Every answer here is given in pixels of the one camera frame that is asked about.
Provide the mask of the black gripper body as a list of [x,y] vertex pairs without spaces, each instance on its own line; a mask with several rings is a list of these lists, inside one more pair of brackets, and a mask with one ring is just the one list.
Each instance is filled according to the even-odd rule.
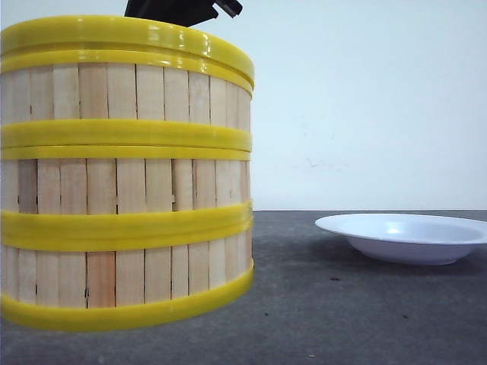
[[214,5],[230,17],[243,10],[243,5],[235,0],[132,0],[127,2],[124,16],[191,27],[216,19],[218,11]]

